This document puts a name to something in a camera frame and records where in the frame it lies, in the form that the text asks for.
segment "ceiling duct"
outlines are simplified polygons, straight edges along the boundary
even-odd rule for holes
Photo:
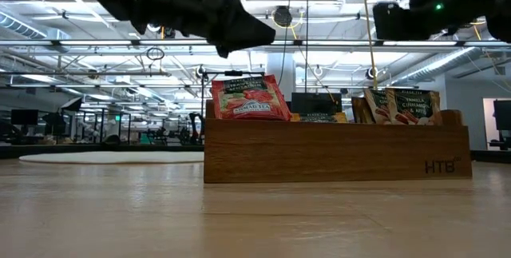
[[[48,39],[48,40],[65,40],[71,39],[67,33],[62,30],[40,26],[32,22],[28,22],[26,18],[13,14],[5,8],[0,8],[0,26],[14,31],[28,39]],[[63,46],[48,46],[49,50],[56,50],[65,53],[69,49]]]
[[[419,62],[408,74],[399,75],[391,85],[405,84],[407,81],[424,81],[452,70],[460,65],[476,61],[483,54],[479,47],[468,47],[448,54],[437,54]]]

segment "pillar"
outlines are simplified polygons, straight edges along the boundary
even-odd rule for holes
[[[266,74],[275,75],[277,83],[279,83],[280,74],[282,74],[279,88],[282,95],[284,95],[284,99],[286,101],[291,101],[291,94],[295,92],[296,89],[296,68],[293,55],[268,54]]]

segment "wall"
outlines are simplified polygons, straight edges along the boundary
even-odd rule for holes
[[[446,94],[447,108],[463,112],[469,127],[470,148],[487,150],[483,98],[511,98],[511,89],[505,91],[491,81],[446,80]]]
[[[440,109],[447,109],[446,77],[444,74],[435,77],[434,81],[420,82],[417,86],[419,89],[438,91],[440,93]]]

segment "htb logo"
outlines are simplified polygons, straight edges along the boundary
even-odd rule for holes
[[[456,162],[461,161],[461,157],[455,157],[447,160],[425,161],[426,174],[431,173],[454,173],[456,171]]]

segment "cable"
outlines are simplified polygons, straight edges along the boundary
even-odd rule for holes
[[[472,58],[470,58],[469,56],[467,56],[467,58],[470,60],[470,62],[472,63],[472,65],[477,68],[477,70],[479,70],[479,72],[482,72],[482,69],[479,68],[479,66],[477,66],[477,64],[475,62],[473,62]],[[505,92],[508,92],[508,93],[511,93],[511,90],[509,89],[506,89],[504,86],[498,84],[496,81],[494,81],[493,79],[491,80],[491,82],[498,86],[499,88],[501,88],[502,90],[504,90]]]
[[[330,92],[330,90],[328,89],[327,86],[325,86],[323,84],[323,82],[321,81],[321,79],[319,79],[319,77],[316,75],[316,73],[314,72],[314,70],[311,68],[311,66],[307,63],[307,59],[305,58],[305,54],[303,53],[302,51],[302,47],[301,46],[298,46],[298,49],[300,50],[300,53],[302,54],[303,56],[303,59],[305,59],[305,72],[307,72],[307,68],[312,72],[312,74],[314,75],[314,77],[316,77],[316,80],[319,82],[319,84],[327,91],[328,95],[330,95],[330,99],[332,100],[332,102],[334,102],[334,104],[338,105],[339,102],[335,100],[334,96],[332,95],[332,93]]]
[[[287,10],[289,10],[290,7],[291,7],[291,0],[287,0]],[[280,86],[280,82],[282,82],[282,76],[284,75],[284,64],[286,63],[287,31],[288,31],[288,28],[286,27],[286,33],[284,34],[284,49],[283,49],[283,53],[282,53],[282,68],[280,69],[280,77],[279,77],[278,86]]]
[[[378,74],[376,73],[376,63],[374,62],[374,51],[373,51],[373,38],[370,34],[370,23],[369,23],[369,8],[367,7],[367,0],[364,0],[364,7],[366,8],[366,26],[367,26],[367,37],[369,38],[369,51],[370,51],[370,63],[372,66],[372,72],[374,74],[373,87],[378,87]]]
[[[477,35],[477,38],[479,40],[482,40],[481,39],[481,34],[479,34],[479,30],[477,29],[477,26],[473,26],[473,30],[476,32],[476,35]],[[493,66],[493,69],[495,69],[495,73],[497,74],[501,74],[500,71],[498,71],[498,68],[497,66],[495,65],[495,61],[493,60],[493,58],[489,55],[488,51],[486,50],[483,50],[483,52],[486,54],[486,57],[489,58],[489,60],[492,62],[492,66]],[[508,89],[511,89],[511,85],[509,85],[509,83],[505,80],[505,78],[501,77],[502,79],[502,82],[504,82],[504,84],[508,87]]]
[[[307,16],[307,24],[305,25],[305,42],[307,43],[305,45],[305,66],[309,65],[309,0],[306,0],[305,5],[305,11]],[[305,93],[307,93],[307,67],[305,68]]]

